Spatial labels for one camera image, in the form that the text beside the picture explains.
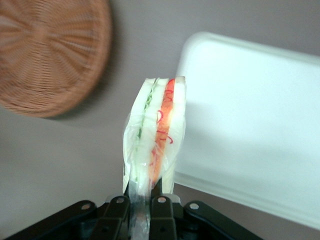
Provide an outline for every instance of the wicker basket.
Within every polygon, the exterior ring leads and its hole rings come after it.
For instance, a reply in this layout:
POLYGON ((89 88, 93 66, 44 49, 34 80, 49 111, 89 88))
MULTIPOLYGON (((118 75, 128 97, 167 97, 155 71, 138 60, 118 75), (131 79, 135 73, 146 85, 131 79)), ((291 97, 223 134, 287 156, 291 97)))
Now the wicker basket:
POLYGON ((0 103, 51 117, 98 82, 111 47, 106 0, 0 0, 0 103))

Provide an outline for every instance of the woven basket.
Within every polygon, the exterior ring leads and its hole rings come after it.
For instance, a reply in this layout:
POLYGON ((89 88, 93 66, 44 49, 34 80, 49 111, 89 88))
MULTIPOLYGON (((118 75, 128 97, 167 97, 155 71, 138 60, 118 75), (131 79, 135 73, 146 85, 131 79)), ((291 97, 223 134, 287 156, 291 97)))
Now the woven basket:
POLYGON ((0 103, 64 113, 98 82, 111 47, 106 0, 0 0, 0 103))

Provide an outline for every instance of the gray wall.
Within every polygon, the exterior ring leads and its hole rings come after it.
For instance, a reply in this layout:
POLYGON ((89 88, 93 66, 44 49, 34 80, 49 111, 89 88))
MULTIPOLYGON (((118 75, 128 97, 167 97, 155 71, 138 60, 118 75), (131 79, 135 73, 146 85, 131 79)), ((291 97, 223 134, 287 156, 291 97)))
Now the gray wall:
MULTIPOLYGON (((74 110, 41 119, 0 108, 0 239, 79 200, 122 189, 122 132, 145 78, 174 77, 184 42, 208 31, 320 56, 319 0, 112 0, 111 58, 74 110)), ((320 232, 176 185, 266 240, 320 232)))

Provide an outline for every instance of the screw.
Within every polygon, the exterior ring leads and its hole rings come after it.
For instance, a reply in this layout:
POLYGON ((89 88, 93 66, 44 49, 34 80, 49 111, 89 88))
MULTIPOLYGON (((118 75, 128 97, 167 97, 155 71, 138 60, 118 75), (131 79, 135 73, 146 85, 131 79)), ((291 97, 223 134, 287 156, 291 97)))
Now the screw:
POLYGON ((86 203, 86 204, 82 205, 81 210, 87 210, 90 207, 91 207, 91 204, 90 203, 86 203))
POLYGON ((124 199, 123 197, 119 197, 119 198, 116 200, 116 203, 117 203, 117 204, 122 204, 124 201, 125 201, 125 199, 124 199))
POLYGON ((158 198, 158 203, 163 204, 163 203, 165 203, 166 201, 167 201, 167 199, 166 199, 165 197, 163 197, 163 196, 161 196, 161 197, 158 198))
POLYGON ((192 210, 198 210, 198 209, 199 209, 199 205, 196 204, 196 203, 191 203, 191 204, 189 205, 189 207, 190 207, 192 210))

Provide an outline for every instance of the plastic wrap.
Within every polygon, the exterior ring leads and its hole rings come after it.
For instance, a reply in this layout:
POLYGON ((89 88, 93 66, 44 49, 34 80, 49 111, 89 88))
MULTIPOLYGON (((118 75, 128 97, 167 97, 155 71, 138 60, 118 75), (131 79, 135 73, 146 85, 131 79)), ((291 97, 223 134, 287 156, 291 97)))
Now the plastic wrap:
POLYGON ((123 192, 129 187, 132 240, 149 239, 151 190, 162 179, 172 193, 177 153, 185 134, 184 77, 146 79, 123 135, 123 192))

